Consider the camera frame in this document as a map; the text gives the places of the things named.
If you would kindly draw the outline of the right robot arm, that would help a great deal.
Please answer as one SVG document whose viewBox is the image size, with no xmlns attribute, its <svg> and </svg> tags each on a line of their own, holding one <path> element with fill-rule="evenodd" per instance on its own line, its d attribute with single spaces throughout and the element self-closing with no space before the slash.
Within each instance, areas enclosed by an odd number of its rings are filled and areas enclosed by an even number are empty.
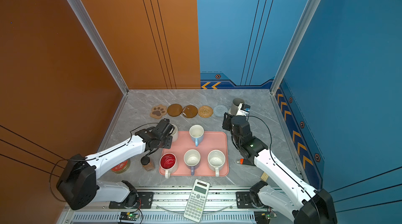
<svg viewBox="0 0 402 224">
<path fill-rule="evenodd" d="M 260 139 L 253 136 L 246 116 L 224 115 L 223 129 L 231 133 L 244 159 L 265 172 L 281 189 L 266 182 L 251 191 L 258 203 L 270 206 L 295 224 L 336 224 L 334 201 L 325 189 L 315 189 L 287 168 Z"/>
</svg>

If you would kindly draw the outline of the grey mug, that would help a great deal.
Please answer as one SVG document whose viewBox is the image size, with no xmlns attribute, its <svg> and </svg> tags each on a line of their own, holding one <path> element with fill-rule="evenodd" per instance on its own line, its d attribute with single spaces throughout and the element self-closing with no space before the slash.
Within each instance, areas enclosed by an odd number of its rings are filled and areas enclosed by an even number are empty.
<svg viewBox="0 0 402 224">
<path fill-rule="evenodd" d="M 230 110 L 228 111 L 228 113 L 231 114 L 231 115 L 237 115 L 237 112 L 238 112 L 238 110 L 239 110 L 239 105 L 240 105 L 240 104 L 244 104 L 244 102 L 245 102 L 245 101 L 244 101 L 243 99 L 241 99 L 241 98 L 235 98 L 235 99 L 233 99 L 231 108 L 230 108 Z"/>
</svg>

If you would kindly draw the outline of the woven rattan coaster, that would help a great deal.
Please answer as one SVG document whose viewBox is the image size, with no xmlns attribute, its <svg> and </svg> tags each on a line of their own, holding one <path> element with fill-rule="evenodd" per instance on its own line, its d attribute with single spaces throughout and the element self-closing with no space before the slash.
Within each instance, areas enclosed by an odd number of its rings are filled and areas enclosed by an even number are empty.
<svg viewBox="0 0 402 224">
<path fill-rule="evenodd" d="M 202 118 L 209 118 L 213 113 L 214 111 L 210 106 L 203 105 L 198 109 L 198 115 Z"/>
</svg>

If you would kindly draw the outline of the light blue rope coaster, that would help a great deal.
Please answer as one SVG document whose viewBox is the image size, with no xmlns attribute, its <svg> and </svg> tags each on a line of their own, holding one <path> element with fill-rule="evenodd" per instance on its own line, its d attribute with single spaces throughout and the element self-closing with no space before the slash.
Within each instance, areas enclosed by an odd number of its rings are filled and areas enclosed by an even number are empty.
<svg viewBox="0 0 402 224">
<path fill-rule="evenodd" d="M 217 105 L 213 108 L 213 114 L 216 117 L 224 117 L 225 113 L 228 113 L 228 108 L 224 105 Z"/>
</svg>

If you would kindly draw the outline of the matte brown wooden coaster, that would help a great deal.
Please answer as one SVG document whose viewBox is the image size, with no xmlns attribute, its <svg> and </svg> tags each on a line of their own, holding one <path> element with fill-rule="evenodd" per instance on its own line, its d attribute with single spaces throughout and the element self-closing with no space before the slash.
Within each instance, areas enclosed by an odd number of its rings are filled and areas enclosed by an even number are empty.
<svg viewBox="0 0 402 224">
<path fill-rule="evenodd" d="M 181 115 L 183 112 L 183 107 L 180 104 L 171 104 L 168 108 L 167 108 L 167 113 L 172 116 L 172 117 L 177 117 L 179 115 Z"/>
</svg>

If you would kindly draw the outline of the light blue mug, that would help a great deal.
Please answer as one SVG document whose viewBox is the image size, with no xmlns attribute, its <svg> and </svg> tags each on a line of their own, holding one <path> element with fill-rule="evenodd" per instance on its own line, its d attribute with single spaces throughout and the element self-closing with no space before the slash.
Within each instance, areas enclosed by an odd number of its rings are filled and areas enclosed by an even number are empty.
<svg viewBox="0 0 402 224">
<path fill-rule="evenodd" d="M 198 147 L 204 139 L 204 128 L 201 125 L 193 125 L 189 129 L 189 134 L 195 146 Z"/>
</svg>

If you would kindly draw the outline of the cork paw print coaster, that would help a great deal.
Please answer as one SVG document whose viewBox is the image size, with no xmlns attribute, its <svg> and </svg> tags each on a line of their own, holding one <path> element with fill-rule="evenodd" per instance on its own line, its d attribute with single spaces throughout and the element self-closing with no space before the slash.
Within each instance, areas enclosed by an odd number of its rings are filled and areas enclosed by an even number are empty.
<svg viewBox="0 0 402 224">
<path fill-rule="evenodd" d="M 149 116 L 155 119 L 161 119 L 166 114 L 167 114 L 167 106 L 160 104 L 152 107 Z"/>
</svg>

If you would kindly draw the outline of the glossy brown wooden coaster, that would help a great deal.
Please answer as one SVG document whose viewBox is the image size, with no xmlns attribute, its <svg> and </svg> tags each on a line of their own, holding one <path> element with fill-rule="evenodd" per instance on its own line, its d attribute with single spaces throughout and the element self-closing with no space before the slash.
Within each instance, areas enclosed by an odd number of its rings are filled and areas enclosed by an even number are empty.
<svg viewBox="0 0 402 224">
<path fill-rule="evenodd" d="M 182 114 L 186 118 L 193 118 L 198 114 L 198 108 L 193 105 L 187 105 L 183 108 Z"/>
</svg>

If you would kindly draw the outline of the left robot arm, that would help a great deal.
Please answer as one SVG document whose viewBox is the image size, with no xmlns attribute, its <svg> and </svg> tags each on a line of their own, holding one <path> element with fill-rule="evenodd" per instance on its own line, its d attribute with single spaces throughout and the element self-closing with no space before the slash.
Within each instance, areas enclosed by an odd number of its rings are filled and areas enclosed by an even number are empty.
<svg viewBox="0 0 402 224">
<path fill-rule="evenodd" d="M 176 126 L 165 118 L 149 127 L 137 130 L 130 138 L 106 150 L 86 157 L 78 154 L 67 164 L 56 188 L 72 210 L 79 210 L 94 202 L 115 202 L 131 208 L 139 200 L 138 191 L 128 181 L 105 182 L 100 178 L 116 165 L 130 158 L 157 150 L 170 149 Z"/>
</svg>

